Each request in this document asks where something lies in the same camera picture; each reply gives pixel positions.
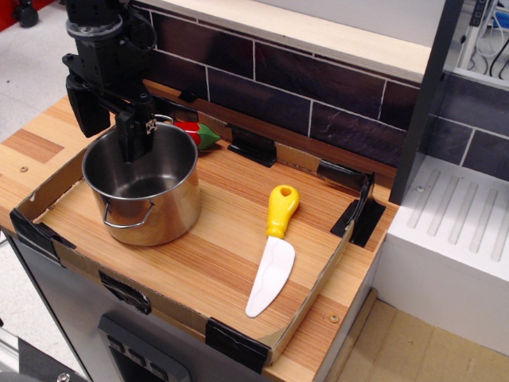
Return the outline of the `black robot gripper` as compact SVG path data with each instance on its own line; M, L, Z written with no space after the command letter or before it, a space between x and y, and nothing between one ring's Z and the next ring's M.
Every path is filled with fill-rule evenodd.
M124 162L135 162L153 148L156 126L153 97L143 83L156 33L149 23L68 23L77 53L63 57L66 88L76 121L90 138L115 129Z

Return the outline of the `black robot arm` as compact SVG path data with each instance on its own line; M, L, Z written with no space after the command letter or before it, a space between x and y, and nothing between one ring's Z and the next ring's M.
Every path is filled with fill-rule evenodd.
M122 157L149 153L156 128L153 97L143 83L157 35L128 1L67 1L66 29L77 52L63 58L66 88L83 134L117 130Z

